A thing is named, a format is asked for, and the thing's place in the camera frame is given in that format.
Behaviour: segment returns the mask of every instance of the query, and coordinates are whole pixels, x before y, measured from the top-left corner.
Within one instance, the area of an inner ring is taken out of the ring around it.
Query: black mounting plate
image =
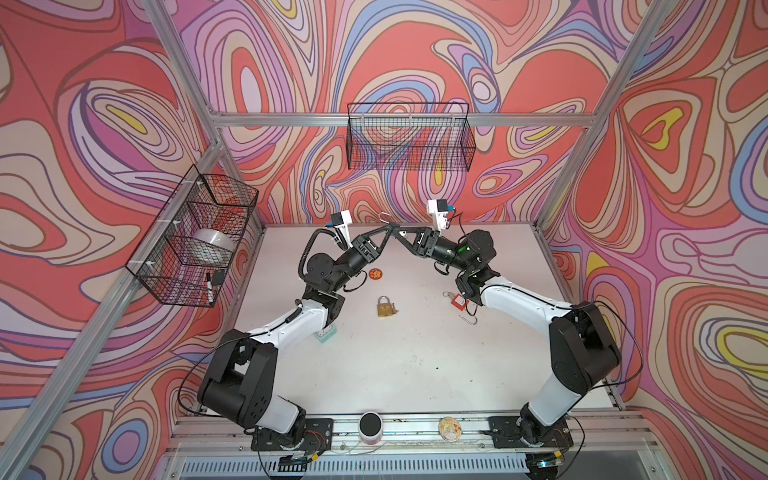
[[[333,419],[306,419],[306,429],[318,432],[325,440],[326,444],[317,438],[316,435],[304,432],[304,440],[299,445],[299,451],[314,452],[315,450],[330,450],[331,438],[333,437]],[[291,450],[283,450],[272,438],[272,431],[269,429],[258,429],[256,435],[250,443],[250,449],[254,452],[280,452],[290,453]]]
[[[493,446],[497,449],[529,449],[530,445],[517,438],[520,436],[520,429],[517,422],[520,417],[488,417],[488,424],[490,425],[491,432],[494,429],[498,430],[494,432],[496,435],[491,435],[493,438]],[[557,448],[566,449],[574,446],[574,440],[571,437],[571,431],[568,430],[568,424],[565,419],[558,420],[551,430],[551,436],[545,440],[544,444],[538,448]]]

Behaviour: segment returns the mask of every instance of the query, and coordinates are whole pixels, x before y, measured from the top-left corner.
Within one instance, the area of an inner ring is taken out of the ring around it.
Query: white work surface
[[[246,332],[295,308],[304,282],[296,270],[316,227],[266,229],[235,328]],[[350,235],[374,227],[352,227]],[[526,224],[483,225],[494,239],[491,268],[520,286],[562,300],[544,254]],[[458,240],[454,225],[443,233]],[[381,244],[382,235],[374,237]],[[320,235],[310,253],[337,258],[342,251]],[[383,272],[346,298],[336,334],[315,336],[280,350],[274,392],[310,414],[480,412],[517,410],[531,400],[551,373],[548,338],[497,310],[480,307],[470,326],[442,295],[456,293],[457,270],[435,272],[432,260],[414,257],[395,238],[370,268]],[[362,274],[347,288],[359,285]],[[376,302],[387,295],[398,313],[379,318]],[[464,317],[472,320],[466,313]],[[604,389],[590,392],[580,409],[612,404]]]

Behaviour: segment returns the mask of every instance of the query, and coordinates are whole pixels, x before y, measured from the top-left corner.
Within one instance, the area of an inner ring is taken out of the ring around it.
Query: wire basket
[[[469,171],[475,137],[462,102],[347,104],[350,170]]]
[[[146,259],[138,262],[139,267],[131,267],[136,261],[126,267],[160,303],[214,306],[258,196],[255,188],[226,175],[197,172],[187,197]],[[198,238],[206,229],[226,235],[223,244]]]

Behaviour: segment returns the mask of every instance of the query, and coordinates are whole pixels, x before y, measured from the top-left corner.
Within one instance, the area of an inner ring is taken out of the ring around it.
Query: metal hook
[[[466,318],[464,318],[464,316],[463,316],[463,315],[459,315],[459,316],[462,318],[462,320],[464,320],[465,322],[467,322],[467,323],[468,323],[468,324],[470,324],[470,325],[477,325],[477,324],[478,324],[478,317],[475,317],[475,322],[474,322],[474,323],[472,323],[472,322],[470,322],[469,320],[467,320]]]

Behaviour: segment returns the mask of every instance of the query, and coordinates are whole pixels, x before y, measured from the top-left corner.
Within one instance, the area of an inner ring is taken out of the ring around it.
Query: aluminum frame
[[[586,133],[580,135],[577,148],[568,159],[563,171],[558,175],[555,184],[550,189],[544,207],[540,210],[535,223],[548,218],[557,206],[558,199],[570,187],[570,182],[581,165],[585,162],[587,152],[591,144],[597,139],[607,116],[618,99],[619,94],[629,82],[631,74],[642,55],[647,50],[653,35],[664,20],[665,13],[669,11],[677,0],[654,0],[647,14],[641,21],[629,48],[621,59],[617,71],[609,80],[602,98],[598,102],[598,108],[593,114],[470,114],[472,126],[568,126],[585,127]],[[213,169],[219,153],[223,153],[223,168],[228,175],[242,179],[237,164],[235,163],[229,148],[224,143],[219,128],[236,126],[296,126],[296,127],[325,127],[346,125],[345,114],[223,114],[212,112],[202,88],[194,75],[186,50],[181,43],[179,34],[173,21],[165,9],[162,0],[144,0],[147,15],[158,33],[161,44],[168,53],[172,68],[178,75],[184,89],[190,96],[193,108],[198,119],[210,140],[210,146],[200,159],[198,168],[201,172],[208,173]],[[175,214],[178,204],[169,202],[168,208],[162,214],[164,220],[169,220]],[[262,236],[263,226],[258,216],[255,221],[259,227],[259,236]],[[151,234],[142,246],[151,248],[157,241],[163,228],[153,227]],[[247,277],[240,286],[240,293],[246,288]],[[122,317],[133,295],[138,290],[138,281],[127,271],[123,272],[116,284],[101,302],[94,315],[88,320],[85,328],[77,336],[72,347],[60,361],[55,371],[45,383],[40,394],[32,405],[27,408],[24,415],[17,422],[11,435],[6,439],[5,445],[0,450],[0,480],[17,480],[21,478],[34,455],[45,441],[46,436],[52,430],[64,407],[68,404],[80,382],[95,361],[98,353],[106,343],[109,335]],[[610,415],[611,412],[596,412],[596,414]],[[609,420],[610,425],[621,425],[617,417]],[[204,419],[182,419],[179,423],[184,429],[188,421]]]

